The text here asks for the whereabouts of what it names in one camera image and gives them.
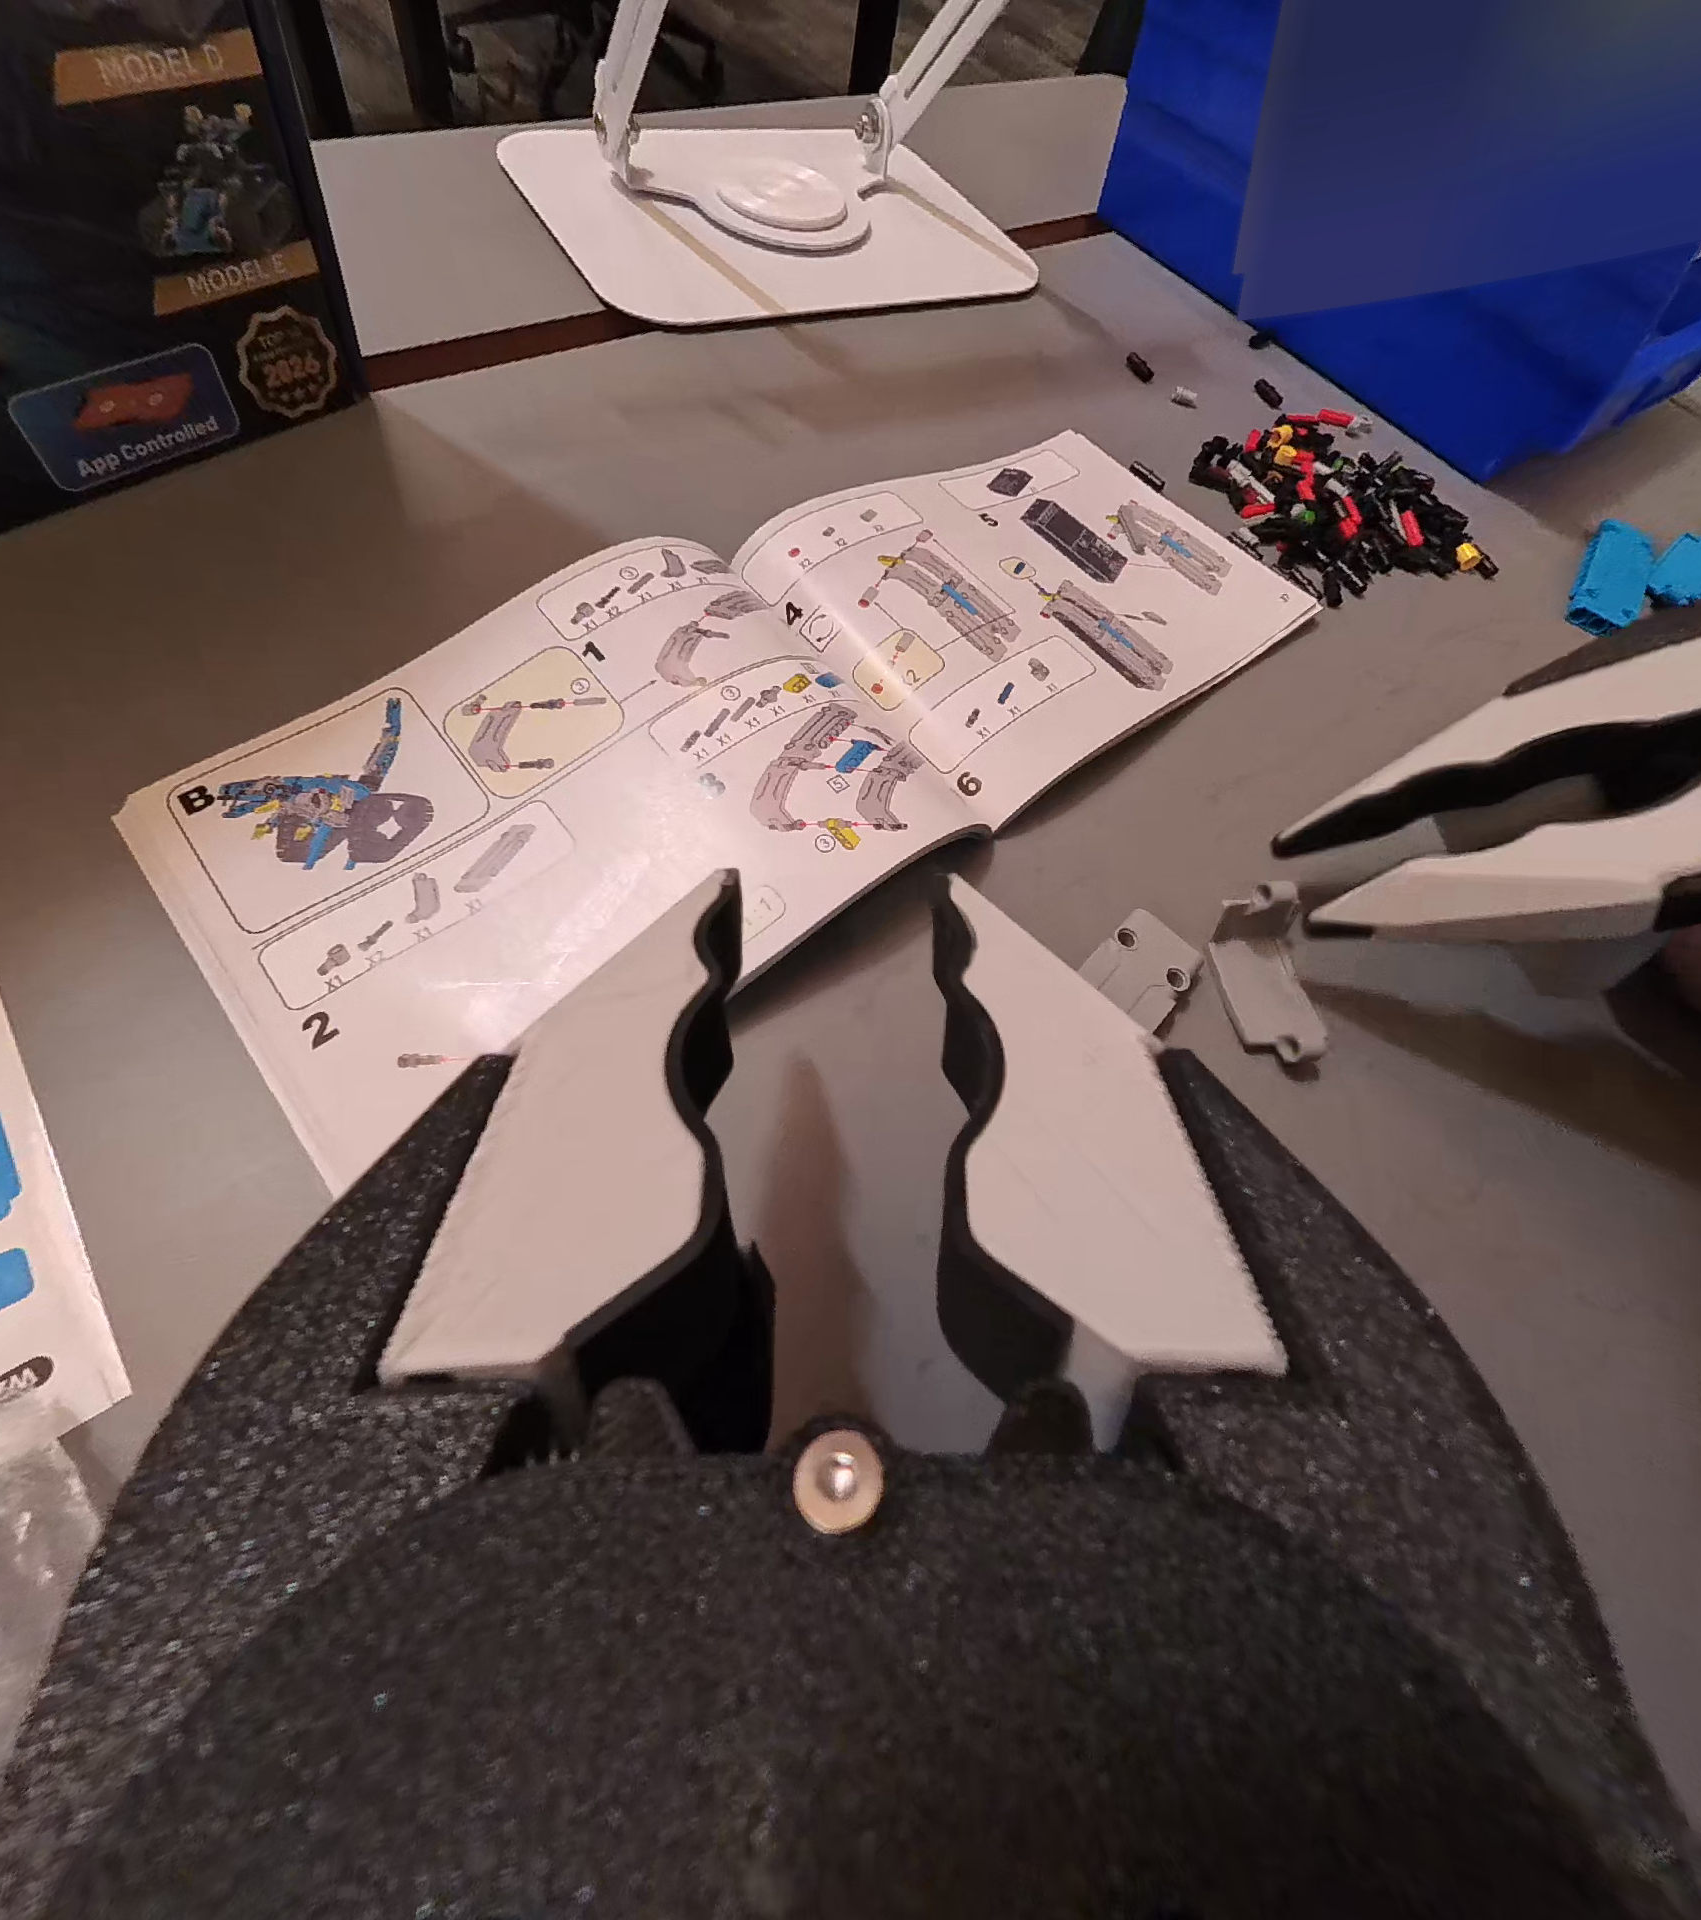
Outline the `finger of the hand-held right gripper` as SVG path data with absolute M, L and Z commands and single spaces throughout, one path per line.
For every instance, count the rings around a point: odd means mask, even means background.
M 1311 907 L 1303 928 L 1315 939 L 1549 943 L 1698 922 L 1701 781 L 1623 817 L 1402 861 Z
M 1542 679 L 1454 723 L 1282 829 L 1295 858 L 1383 839 L 1413 823 L 1507 804 L 1560 780 L 1638 765 L 1701 723 L 1701 636 Z

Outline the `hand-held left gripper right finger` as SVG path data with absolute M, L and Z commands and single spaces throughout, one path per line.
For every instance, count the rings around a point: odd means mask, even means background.
M 934 907 L 941 1068 L 966 1109 L 944 1179 L 940 1287 L 1036 1330 L 988 1367 L 1082 1397 L 1097 1450 L 1156 1373 L 1278 1379 L 1287 1349 L 1178 1111 L 1166 1051 L 964 877 Z

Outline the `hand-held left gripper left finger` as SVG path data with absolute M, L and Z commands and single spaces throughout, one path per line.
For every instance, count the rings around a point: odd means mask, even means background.
M 708 1125 L 738 969 L 717 869 L 527 1025 L 384 1384 L 518 1379 L 561 1409 L 654 1379 L 699 1442 L 752 1441 L 752 1276 Z

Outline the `grey toy bracket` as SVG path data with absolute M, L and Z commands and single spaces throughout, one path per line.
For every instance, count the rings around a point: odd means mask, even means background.
M 1207 965 L 1223 1011 L 1250 1054 L 1287 1069 L 1326 1057 L 1328 1031 L 1303 992 L 1289 936 L 1300 914 L 1298 889 L 1263 881 L 1244 899 L 1223 899 L 1207 943 Z

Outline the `pile of small toy pegs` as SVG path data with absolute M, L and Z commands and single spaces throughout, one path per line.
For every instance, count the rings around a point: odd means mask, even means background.
M 1229 541 L 1322 605 L 1363 599 L 1377 579 L 1494 582 L 1499 563 L 1431 472 L 1358 444 L 1357 413 L 1282 408 L 1241 439 L 1211 435 L 1192 483 L 1233 511 Z

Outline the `white instruction booklet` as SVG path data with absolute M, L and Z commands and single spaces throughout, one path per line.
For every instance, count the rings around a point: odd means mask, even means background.
M 119 829 L 344 1192 L 715 869 L 747 983 L 1311 616 L 1077 430 L 654 534 L 132 795 Z

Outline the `blue plastic bin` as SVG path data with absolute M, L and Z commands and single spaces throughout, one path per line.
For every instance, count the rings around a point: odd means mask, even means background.
M 1278 16 L 1278 2 L 1145 2 L 1104 178 L 1107 224 L 1233 309 Z M 1298 312 L 1273 338 L 1487 483 L 1701 379 L 1701 250 Z

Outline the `grey desk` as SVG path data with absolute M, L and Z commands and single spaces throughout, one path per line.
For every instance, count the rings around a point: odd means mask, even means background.
M 955 87 L 922 123 L 934 167 L 1036 252 L 1036 295 L 717 334 L 621 334 L 502 183 L 494 132 L 322 142 L 384 393 L 0 537 L 0 992 L 136 1387 L 67 1441 L 97 1504 L 328 1205 L 119 804 L 599 546 L 730 552 L 804 496 L 1060 429 L 1178 483 L 1204 433 L 1256 416 L 1263 353 L 1096 224 L 1119 114 L 1119 82 L 1022 82 Z M 1277 829 L 1575 641 L 1594 520 L 1701 523 L 1701 385 L 1494 492 L 1439 475 L 1494 583 L 1389 579 L 949 865 L 1073 962 L 1137 904 L 1202 939 L 1277 871 Z M 1315 1079 L 1247 1057 L 1214 991 L 1174 1043 L 1459 1336 L 1701 1826 L 1701 1025 L 1650 996 L 1542 999 L 1485 948 L 1306 970 L 1333 1031 Z

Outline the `white desk stand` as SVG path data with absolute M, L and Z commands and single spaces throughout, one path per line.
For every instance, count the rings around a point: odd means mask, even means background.
M 595 295 L 665 328 L 1019 300 L 1038 265 L 905 136 L 1005 2 L 946 2 L 849 125 L 640 128 L 668 14 L 621 2 L 592 120 L 533 125 L 498 158 Z

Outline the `grey toy plate with holes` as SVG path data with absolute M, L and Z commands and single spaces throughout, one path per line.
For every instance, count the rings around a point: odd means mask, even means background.
M 1141 1031 L 1162 1036 L 1204 970 L 1204 952 L 1145 907 L 1082 962 L 1078 977 Z

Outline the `dark blue toy box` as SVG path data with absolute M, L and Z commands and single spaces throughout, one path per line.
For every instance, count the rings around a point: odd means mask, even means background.
M 285 2 L 0 2 L 0 534 L 366 396 Z

